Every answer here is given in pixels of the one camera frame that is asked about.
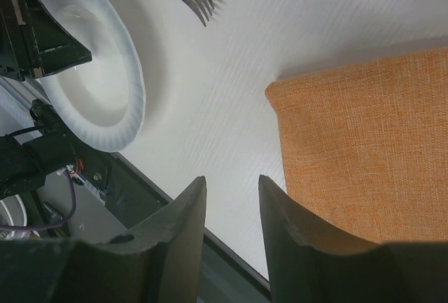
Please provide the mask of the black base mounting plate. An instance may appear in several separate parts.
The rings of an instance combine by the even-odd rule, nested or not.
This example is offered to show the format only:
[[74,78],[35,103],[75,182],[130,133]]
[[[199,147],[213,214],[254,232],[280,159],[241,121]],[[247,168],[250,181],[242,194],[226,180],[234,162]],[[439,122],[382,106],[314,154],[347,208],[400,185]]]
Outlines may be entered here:
[[[127,229],[172,199],[119,154],[95,153],[99,171],[80,173]],[[208,229],[204,230],[198,302],[270,302],[268,281]]]

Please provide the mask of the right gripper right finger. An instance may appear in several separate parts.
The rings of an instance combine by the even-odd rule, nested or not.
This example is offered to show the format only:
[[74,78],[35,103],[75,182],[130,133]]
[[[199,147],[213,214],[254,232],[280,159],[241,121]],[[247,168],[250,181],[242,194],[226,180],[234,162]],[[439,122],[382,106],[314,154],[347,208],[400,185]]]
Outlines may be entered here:
[[258,181],[273,302],[446,302],[447,243],[376,244]]

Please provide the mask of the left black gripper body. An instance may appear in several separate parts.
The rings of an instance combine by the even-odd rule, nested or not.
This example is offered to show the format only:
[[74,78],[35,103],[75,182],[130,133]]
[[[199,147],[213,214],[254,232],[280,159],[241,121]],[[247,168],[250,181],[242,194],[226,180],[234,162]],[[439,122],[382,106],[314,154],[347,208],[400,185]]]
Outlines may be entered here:
[[30,1],[1,0],[1,75],[16,81],[39,67]]

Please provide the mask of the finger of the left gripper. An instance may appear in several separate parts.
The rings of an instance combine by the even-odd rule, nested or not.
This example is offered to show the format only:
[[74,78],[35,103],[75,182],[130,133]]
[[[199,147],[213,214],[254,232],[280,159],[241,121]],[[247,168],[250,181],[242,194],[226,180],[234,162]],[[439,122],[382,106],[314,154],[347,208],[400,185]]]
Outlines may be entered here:
[[21,78],[42,78],[92,61],[92,53],[49,13],[41,0],[20,0],[25,64]]

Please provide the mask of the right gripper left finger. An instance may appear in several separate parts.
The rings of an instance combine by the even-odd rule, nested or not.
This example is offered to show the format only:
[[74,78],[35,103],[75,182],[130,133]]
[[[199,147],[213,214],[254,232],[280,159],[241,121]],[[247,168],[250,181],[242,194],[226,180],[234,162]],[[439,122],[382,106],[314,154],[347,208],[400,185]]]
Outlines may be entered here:
[[1,242],[2,302],[195,302],[207,185],[104,244],[80,239]]

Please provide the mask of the orange cloth napkin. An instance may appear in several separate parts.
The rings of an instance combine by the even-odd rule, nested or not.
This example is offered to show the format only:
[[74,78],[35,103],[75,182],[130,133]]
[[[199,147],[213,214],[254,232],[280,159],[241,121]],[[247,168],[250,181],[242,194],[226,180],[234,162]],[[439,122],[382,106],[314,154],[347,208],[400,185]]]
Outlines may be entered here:
[[271,83],[289,196],[373,242],[447,238],[447,49]]

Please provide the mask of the white blue-rimmed plate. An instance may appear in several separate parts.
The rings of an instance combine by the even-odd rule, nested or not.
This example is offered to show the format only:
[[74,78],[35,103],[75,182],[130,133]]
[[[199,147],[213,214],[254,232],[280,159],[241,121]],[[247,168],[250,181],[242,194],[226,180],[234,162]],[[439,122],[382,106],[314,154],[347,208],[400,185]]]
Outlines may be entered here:
[[128,146],[146,110],[141,62],[108,0],[41,0],[92,53],[92,61],[41,80],[59,117],[87,145],[104,152]]

